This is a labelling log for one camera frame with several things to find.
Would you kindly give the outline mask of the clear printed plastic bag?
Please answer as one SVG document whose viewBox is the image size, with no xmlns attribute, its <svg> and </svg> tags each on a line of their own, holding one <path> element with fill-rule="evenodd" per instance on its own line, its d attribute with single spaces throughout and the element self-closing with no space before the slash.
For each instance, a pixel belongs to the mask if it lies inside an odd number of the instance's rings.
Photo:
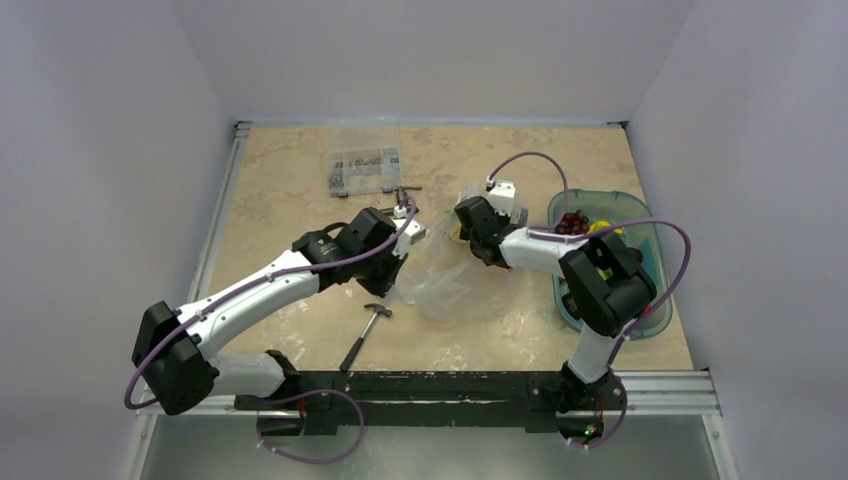
<svg viewBox="0 0 848 480">
<path fill-rule="evenodd" d="M 487 266 L 460 238 L 454 207 L 480 195 L 477 182 L 466 184 L 426 224 L 423 240 L 412 246 L 393 295 L 417 314 L 439 323 L 484 322 L 513 307 L 530 280 L 524 270 Z"/>
</svg>

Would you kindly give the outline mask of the dark purple fake grapes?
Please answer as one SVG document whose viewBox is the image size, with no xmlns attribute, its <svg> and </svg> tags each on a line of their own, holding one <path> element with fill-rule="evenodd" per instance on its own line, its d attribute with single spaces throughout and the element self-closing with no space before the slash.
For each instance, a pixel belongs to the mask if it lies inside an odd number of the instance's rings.
<svg viewBox="0 0 848 480">
<path fill-rule="evenodd" d="M 555 227 L 557 234 L 578 236 L 590 230 L 590 219 L 583 210 L 566 213 Z"/>
</svg>

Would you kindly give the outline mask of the yellow fake banana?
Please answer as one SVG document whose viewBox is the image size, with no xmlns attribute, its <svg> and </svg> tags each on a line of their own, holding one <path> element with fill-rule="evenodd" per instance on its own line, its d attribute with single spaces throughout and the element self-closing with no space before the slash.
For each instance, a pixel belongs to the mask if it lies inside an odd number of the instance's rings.
<svg viewBox="0 0 848 480">
<path fill-rule="evenodd" d="M 613 224 L 609 221 L 598 220 L 598 221 L 595 221 L 594 223 L 589 225 L 588 233 L 592 234 L 592 233 L 605 231 L 607 229 L 610 229 L 612 226 L 613 226 Z M 614 232 L 617 235 L 623 235 L 624 234 L 624 230 L 622 228 L 615 228 Z"/>
</svg>

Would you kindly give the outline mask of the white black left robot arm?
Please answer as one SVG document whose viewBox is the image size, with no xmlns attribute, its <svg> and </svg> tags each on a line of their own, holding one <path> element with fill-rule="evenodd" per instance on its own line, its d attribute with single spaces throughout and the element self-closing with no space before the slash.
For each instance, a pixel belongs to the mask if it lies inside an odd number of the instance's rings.
<svg viewBox="0 0 848 480">
<path fill-rule="evenodd" d="M 228 395 L 289 407 L 298 395 L 297 371 L 282 353 L 226 354 L 224 347 L 277 311 L 351 280 L 385 297 L 425 235 L 413 216 L 393 218 L 368 207 L 349 222 L 304 233 L 268 265 L 217 293 L 180 307 L 151 305 L 131 354 L 136 370 L 125 407 L 157 405 L 180 415 Z"/>
</svg>

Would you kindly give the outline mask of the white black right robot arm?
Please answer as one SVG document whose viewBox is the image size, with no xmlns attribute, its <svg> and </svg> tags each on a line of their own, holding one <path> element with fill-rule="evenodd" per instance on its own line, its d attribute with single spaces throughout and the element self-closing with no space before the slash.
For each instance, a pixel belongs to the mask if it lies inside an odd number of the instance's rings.
<svg viewBox="0 0 848 480">
<path fill-rule="evenodd" d="M 657 295 L 654 281 L 614 232 L 587 239 L 520 227 L 474 196 L 454 207 L 470 251 L 487 266 L 528 269 L 564 280 L 583 322 L 578 345 L 562 370 L 561 392 L 584 407 L 601 391 L 623 330 Z"/>
</svg>

